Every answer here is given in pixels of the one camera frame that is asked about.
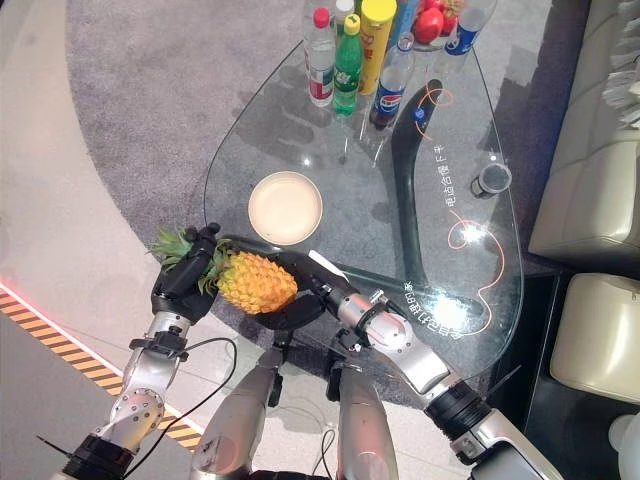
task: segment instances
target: white floor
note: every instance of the white floor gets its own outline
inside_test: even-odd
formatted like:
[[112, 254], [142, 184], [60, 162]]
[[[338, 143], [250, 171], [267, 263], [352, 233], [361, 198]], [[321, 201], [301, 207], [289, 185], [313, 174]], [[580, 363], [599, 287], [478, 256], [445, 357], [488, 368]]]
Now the white floor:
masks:
[[[0, 21], [0, 281], [123, 368], [129, 340], [151, 320], [149, 292], [159, 266], [87, 154], [67, 76], [65, 1], [7, 0]], [[191, 341], [221, 334], [237, 339], [242, 358], [236, 381], [260, 354], [213, 315], [191, 333]], [[186, 410], [221, 381], [229, 366], [222, 348], [193, 352], [169, 404]], [[291, 366], [284, 372], [281, 406], [269, 413], [255, 466], [310, 472], [323, 431], [337, 423], [337, 405], [324, 399], [320, 379]], [[221, 398], [191, 420], [204, 427]], [[466, 478], [468, 470], [424, 414], [386, 407], [403, 480]], [[335, 447], [329, 458], [335, 466]]]

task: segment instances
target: red apple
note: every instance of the red apple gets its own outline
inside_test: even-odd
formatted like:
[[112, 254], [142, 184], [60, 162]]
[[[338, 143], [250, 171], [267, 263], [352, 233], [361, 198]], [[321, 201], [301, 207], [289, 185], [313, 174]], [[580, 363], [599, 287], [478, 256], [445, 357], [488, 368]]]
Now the red apple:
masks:
[[442, 12], [437, 8], [430, 8], [422, 12], [413, 25], [413, 34], [416, 36], [416, 40], [425, 45], [431, 43], [440, 35], [443, 22]]
[[444, 11], [446, 0], [423, 0], [423, 10], [429, 10], [430, 8], [437, 8], [441, 12]]
[[440, 32], [440, 35], [442, 35], [443, 37], [448, 37], [458, 24], [458, 15], [456, 15], [456, 12], [454, 12], [453, 10], [445, 10], [442, 18], [442, 32]]

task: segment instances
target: red bottle cap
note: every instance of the red bottle cap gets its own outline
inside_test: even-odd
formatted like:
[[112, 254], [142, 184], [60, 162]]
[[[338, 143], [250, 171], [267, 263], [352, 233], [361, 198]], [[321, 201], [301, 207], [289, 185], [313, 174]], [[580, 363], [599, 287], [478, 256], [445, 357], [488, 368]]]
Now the red bottle cap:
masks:
[[317, 28], [324, 28], [329, 25], [329, 9], [325, 7], [316, 8], [313, 12], [313, 24]]

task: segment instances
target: bottle label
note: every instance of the bottle label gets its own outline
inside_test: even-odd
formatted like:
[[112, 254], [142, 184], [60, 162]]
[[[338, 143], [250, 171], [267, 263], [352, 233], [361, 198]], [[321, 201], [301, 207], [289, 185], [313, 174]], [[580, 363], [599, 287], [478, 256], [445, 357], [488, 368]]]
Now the bottle label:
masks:
[[333, 93], [333, 66], [318, 70], [309, 66], [309, 91], [313, 98], [324, 100]]
[[444, 46], [445, 52], [449, 55], [464, 55], [473, 47], [473, 42], [475, 42], [478, 33], [480, 32], [466, 30], [458, 25], [456, 37]]
[[348, 72], [343, 72], [336, 68], [336, 90], [340, 90], [341, 92], [352, 92], [353, 90], [358, 89], [358, 80], [359, 75], [351, 75]]
[[394, 117], [398, 113], [400, 108], [400, 101], [402, 101], [402, 94], [404, 88], [401, 90], [387, 90], [382, 85], [378, 87], [378, 93], [376, 94], [376, 101], [374, 108], [379, 115], [386, 117]]

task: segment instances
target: pineapple leaf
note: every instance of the pineapple leaf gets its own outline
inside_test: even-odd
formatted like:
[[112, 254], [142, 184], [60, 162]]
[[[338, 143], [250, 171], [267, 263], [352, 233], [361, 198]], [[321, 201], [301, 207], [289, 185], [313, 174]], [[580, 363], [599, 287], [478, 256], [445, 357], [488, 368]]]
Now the pineapple leaf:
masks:
[[198, 280], [198, 290], [200, 290], [200, 295], [204, 295], [206, 284], [207, 284], [207, 278], [200, 277], [200, 279]]
[[209, 278], [209, 279], [207, 279], [205, 281], [204, 289], [209, 295], [211, 295], [211, 296], [215, 295], [215, 293], [216, 293], [215, 292], [215, 288], [216, 288], [216, 285], [215, 285], [215, 282], [212, 281], [212, 279]]
[[[230, 252], [228, 245], [231, 240], [222, 239], [216, 245], [206, 270], [198, 279], [198, 290], [201, 295], [208, 293], [214, 295], [216, 291], [216, 282], [220, 273], [229, 268]], [[158, 228], [158, 237], [156, 242], [151, 244], [151, 253], [161, 258], [162, 270], [167, 272], [180, 262], [191, 250], [193, 244], [185, 238], [185, 229], [179, 229], [175, 232], [164, 228]]]

